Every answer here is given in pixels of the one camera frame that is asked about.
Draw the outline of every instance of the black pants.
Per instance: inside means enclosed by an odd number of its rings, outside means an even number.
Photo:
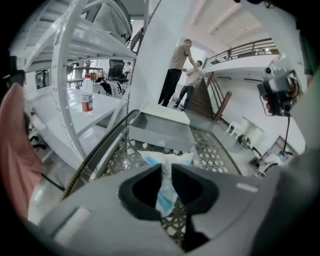
[[[163,101],[162,106],[166,107],[168,105],[172,95],[175,93],[181,73],[181,69],[168,69],[158,104]]]
[[[180,101],[183,99],[183,97],[186,94],[186,99],[183,104],[183,108],[186,109],[188,107],[189,101],[191,99],[192,94],[194,93],[194,87],[193,86],[184,86],[180,92],[178,100],[175,102],[175,104],[179,105]]]

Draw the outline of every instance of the pink object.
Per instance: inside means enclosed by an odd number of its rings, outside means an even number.
[[[15,83],[0,108],[0,175],[15,212],[27,219],[42,162],[27,136],[24,109],[23,88]]]

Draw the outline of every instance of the plastic bottle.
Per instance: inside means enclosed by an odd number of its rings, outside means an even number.
[[[82,85],[82,111],[86,116],[92,116],[93,105],[93,86],[91,81],[91,75],[86,74]]]

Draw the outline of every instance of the man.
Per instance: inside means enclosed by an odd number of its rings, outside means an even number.
[[[123,74],[124,74],[125,76],[127,76],[127,74],[128,74],[128,73],[131,73],[131,72],[132,72],[131,62],[128,61],[128,62],[126,63],[126,68],[124,69]]]
[[[196,66],[198,68],[200,68],[202,66],[202,61],[198,60],[196,62]],[[186,82],[185,82],[185,86],[182,88],[179,98],[176,101],[175,105],[173,106],[174,108],[177,108],[181,102],[181,100],[183,99],[183,97],[186,94],[186,99],[184,101],[183,107],[181,109],[181,111],[184,111],[189,104],[189,101],[191,99],[192,94],[194,93],[194,89],[197,87],[197,85],[201,82],[202,78],[203,78],[203,74],[201,71],[196,71],[195,68],[190,68],[187,72],[186,72]]]
[[[182,44],[179,44],[175,48],[171,62],[170,62],[169,69],[166,73],[166,77],[164,80],[164,84],[162,87],[158,104],[160,104],[163,101],[162,106],[164,107],[168,106],[169,100],[176,90],[177,83],[180,79],[182,69],[184,67],[187,57],[189,58],[189,61],[191,62],[191,64],[194,66],[195,70],[199,72],[196,62],[191,56],[191,52],[190,52],[191,46],[192,46],[191,40],[186,39]]]

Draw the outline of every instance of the gray bin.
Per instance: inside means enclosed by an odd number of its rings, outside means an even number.
[[[129,127],[130,139],[189,152],[196,144],[189,125],[140,112]]]

